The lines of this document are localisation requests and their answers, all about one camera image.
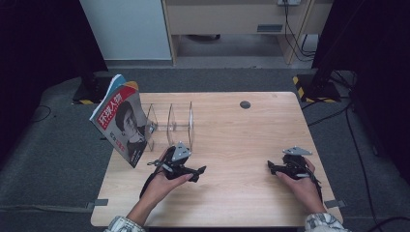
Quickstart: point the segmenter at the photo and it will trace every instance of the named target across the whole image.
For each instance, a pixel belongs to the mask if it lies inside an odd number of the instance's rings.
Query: hand
[[[127,215],[127,218],[138,225],[144,225],[146,219],[157,204],[160,203],[172,190],[188,181],[192,176],[192,174],[187,174],[173,180],[168,180],[161,167],[157,175],[148,185],[141,199],[139,199]]]
[[[307,168],[314,172],[313,164],[305,158]],[[293,180],[282,172],[277,172],[278,178],[285,183],[295,194],[296,198],[301,202],[310,214],[326,213],[317,192],[316,185],[310,178],[302,178],[300,180]]]

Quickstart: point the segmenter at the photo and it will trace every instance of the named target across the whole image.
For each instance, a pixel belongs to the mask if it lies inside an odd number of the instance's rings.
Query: sleeve
[[[117,216],[104,232],[145,232],[145,230],[132,220]]]
[[[333,215],[322,213],[309,215],[305,223],[306,232],[351,232],[344,229]]]

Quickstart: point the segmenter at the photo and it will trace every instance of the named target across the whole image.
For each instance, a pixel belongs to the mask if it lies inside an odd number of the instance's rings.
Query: gray carpet
[[[266,69],[133,69],[111,70],[136,80],[141,92],[291,91],[292,76],[310,70]],[[75,78],[44,92],[41,106],[0,173],[0,205],[51,205],[84,208],[100,190],[111,145],[88,121],[94,104],[72,104],[80,83]],[[343,96],[347,91],[337,86]],[[349,103],[316,103],[304,109],[312,123]],[[374,212],[379,220],[410,217],[410,187],[388,158],[372,153],[366,131],[351,110],[349,121],[364,161]],[[311,126],[310,132],[335,196],[344,200],[345,227],[367,231],[374,225],[364,173],[345,114]],[[90,213],[8,211],[0,213],[2,231],[102,231],[90,224]],[[406,231],[410,222],[394,221],[384,231]]]

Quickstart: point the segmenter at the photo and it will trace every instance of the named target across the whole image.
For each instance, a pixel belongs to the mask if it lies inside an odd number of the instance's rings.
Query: magazine cover
[[[121,156],[136,167],[147,145],[146,116],[141,107],[138,85],[115,75],[90,121]]]

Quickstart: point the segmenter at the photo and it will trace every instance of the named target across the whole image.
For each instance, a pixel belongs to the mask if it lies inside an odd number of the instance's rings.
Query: wall
[[[104,60],[171,60],[161,0],[80,0]]]

